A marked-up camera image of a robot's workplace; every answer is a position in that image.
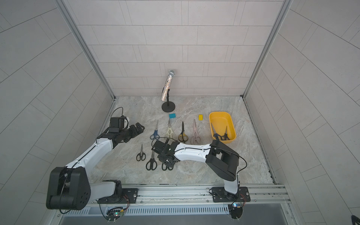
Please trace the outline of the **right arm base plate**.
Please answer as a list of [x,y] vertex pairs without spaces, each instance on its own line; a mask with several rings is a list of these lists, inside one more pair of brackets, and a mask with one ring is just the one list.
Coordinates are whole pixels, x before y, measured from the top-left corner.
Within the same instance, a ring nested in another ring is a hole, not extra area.
[[250,202],[251,198],[247,187],[239,187],[236,194],[225,191],[224,187],[212,187],[209,191],[215,203]]

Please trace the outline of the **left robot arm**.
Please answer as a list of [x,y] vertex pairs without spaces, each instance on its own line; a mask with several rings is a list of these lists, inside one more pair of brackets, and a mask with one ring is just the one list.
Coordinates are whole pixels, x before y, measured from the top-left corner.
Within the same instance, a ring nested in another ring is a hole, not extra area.
[[91,184],[88,176],[95,165],[119,143],[127,143],[143,133],[140,123],[119,132],[107,128],[74,161],[54,168],[49,177],[46,207],[51,210],[81,210],[88,202],[120,203],[124,200],[121,181],[106,180]]

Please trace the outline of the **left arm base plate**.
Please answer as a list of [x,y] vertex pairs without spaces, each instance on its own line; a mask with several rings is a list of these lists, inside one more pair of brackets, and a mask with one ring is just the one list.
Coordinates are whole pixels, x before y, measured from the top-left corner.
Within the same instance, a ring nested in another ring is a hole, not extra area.
[[126,204],[126,203],[136,203],[138,197],[137,188],[125,188],[122,189],[121,194],[118,191],[115,191],[115,194],[108,197],[103,197],[97,200],[99,204]]

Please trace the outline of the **small black scissors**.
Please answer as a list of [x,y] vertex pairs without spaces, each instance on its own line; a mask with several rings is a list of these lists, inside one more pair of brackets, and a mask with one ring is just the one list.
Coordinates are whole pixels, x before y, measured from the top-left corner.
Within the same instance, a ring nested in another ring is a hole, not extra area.
[[141,145],[141,149],[140,149],[140,152],[136,156],[136,160],[137,161],[145,161],[145,159],[146,159],[146,154],[143,151],[143,145]]

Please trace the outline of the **dark blue handled scissors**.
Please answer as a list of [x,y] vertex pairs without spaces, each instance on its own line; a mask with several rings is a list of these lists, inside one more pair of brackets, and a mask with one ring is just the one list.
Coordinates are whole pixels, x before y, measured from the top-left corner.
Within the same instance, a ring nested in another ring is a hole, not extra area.
[[213,136],[216,140],[221,140],[221,136],[216,132],[213,124],[211,123],[211,128],[212,128],[212,131],[213,131]]

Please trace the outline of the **black handled scissors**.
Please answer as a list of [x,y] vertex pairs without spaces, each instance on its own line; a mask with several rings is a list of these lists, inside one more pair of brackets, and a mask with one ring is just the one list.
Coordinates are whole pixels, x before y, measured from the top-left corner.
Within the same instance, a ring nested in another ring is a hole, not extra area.
[[225,130],[224,135],[221,136],[221,140],[222,140],[222,141],[230,140],[230,138],[228,137],[228,133],[227,133],[227,127],[226,127],[226,130]]

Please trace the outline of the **yellow storage box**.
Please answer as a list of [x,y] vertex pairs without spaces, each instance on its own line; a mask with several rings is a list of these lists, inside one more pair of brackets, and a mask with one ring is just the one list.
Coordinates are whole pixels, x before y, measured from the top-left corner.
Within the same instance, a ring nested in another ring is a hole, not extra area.
[[237,135],[236,135],[236,131],[235,131],[235,127],[233,124],[233,120],[231,118],[231,115],[227,112],[211,112],[209,114],[209,123],[210,123],[210,128],[211,128],[211,137],[213,140],[216,140],[213,136],[213,131],[212,131],[212,126],[211,123],[213,124],[216,132],[220,135],[223,136],[227,127],[227,133],[228,133],[228,137],[230,138],[230,140],[227,141],[222,141],[221,142],[228,144],[233,142]]

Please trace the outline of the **large black steel scissors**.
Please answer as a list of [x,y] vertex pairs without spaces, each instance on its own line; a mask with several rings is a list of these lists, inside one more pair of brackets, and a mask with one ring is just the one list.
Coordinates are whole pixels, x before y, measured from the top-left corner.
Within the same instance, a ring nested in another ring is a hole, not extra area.
[[151,158],[150,158],[150,160],[147,162],[147,164],[146,164],[146,170],[148,170],[148,171],[154,171],[154,170],[156,170],[156,168],[157,168],[157,162],[156,162],[156,160],[155,160],[155,152],[154,151],[152,151],[152,153],[151,153]]

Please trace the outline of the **pink kitchen scissors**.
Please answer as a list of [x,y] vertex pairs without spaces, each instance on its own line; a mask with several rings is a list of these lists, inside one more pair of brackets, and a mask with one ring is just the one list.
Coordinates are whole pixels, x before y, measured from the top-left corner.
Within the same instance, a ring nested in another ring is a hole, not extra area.
[[195,145],[196,143],[197,144],[201,143],[201,138],[200,138],[200,136],[198,134],[197,125],[196,125],[195,120],[193,121],[193,136],[191,137],[190,142],[191,142],[192,145]]

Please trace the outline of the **black yellow scissors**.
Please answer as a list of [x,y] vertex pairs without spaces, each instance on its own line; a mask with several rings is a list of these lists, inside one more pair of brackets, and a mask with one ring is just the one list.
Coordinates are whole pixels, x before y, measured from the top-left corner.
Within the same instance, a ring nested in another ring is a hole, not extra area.
[[185,127],[184,127],[184,122],[182,122],[182,130],[181,133],[178,136],[178,140],[180,142],[185,143],[186,141],[188,141],[188,136],[185,134]]

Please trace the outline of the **beige kitchen scissors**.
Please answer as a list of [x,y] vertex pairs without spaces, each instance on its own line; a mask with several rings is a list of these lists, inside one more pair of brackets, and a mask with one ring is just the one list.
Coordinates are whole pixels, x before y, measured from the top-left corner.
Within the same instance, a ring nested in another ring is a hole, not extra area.
[[167,132],[165,134],[165,138],[171,138],[173,140],[175,140],[176,138],[176,135],[171,127],[171,119],[169,119],[169,122],[168,122],[168,129],[167,129]]

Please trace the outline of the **all black pointed scissors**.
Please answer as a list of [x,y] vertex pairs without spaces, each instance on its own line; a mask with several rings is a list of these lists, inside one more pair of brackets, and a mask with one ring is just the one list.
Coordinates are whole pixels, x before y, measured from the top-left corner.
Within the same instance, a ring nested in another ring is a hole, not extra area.
[[162,163],[162,170],[163,171],[166,171],[166,170],[172,171],[173,167],[174,167],[174,162],[169,161],[169,162],[163,162]]

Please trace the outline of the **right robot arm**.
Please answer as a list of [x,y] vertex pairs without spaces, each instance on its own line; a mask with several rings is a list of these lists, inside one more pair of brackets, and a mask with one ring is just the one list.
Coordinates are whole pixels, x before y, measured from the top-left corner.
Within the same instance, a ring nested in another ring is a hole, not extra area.
[[172,170],[180,161],[197,161],[207,164],[224,180],[226,194],[238,194],[237,168],[240,156],[237,152],[218,140],[206,145],[189,145],[175,141],[171,144],[157,140],[152,150],[166,169]]

